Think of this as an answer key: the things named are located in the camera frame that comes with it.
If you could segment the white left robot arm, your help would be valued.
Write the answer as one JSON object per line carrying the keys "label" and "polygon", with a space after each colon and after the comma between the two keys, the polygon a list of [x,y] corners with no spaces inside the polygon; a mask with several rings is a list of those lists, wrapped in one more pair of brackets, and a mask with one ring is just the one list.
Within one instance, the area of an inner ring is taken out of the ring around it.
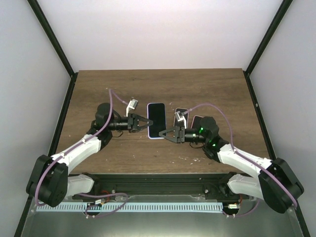
{"label": "white left robot arm", "polygon": [[66,197],[84,193],[89,199],[100,196],[101,187],[88,175],[70,176],[73,169],[89,156],[105,148],[112,132],[139,132],[153,121],[134,113],[121,117],[110,103],[97,107],[90,129],[75,144],[52,156],[38,157],[26,186],[26,193],[34,197],[39,206],[56,207]]}

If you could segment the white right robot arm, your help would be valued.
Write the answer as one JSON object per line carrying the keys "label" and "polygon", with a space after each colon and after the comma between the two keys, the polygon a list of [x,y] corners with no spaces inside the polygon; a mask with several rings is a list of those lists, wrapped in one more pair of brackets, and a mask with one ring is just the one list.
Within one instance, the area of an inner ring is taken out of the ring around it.
{"label": "white right robot arm", "polygon": [[220,195],[230,199],[235,194],[245,194],[264,200],[278,213],[285,213],[297,206],[297,199],[304,187],[288,163],[277,158],[261,158],[235,148],[219,135],[219,127],[213,117],[203,117],[197,128],[174,126],[159,133],[173,143],[202,143],[204,154],[218,163],[244,172],[234,174],[219,187]]}

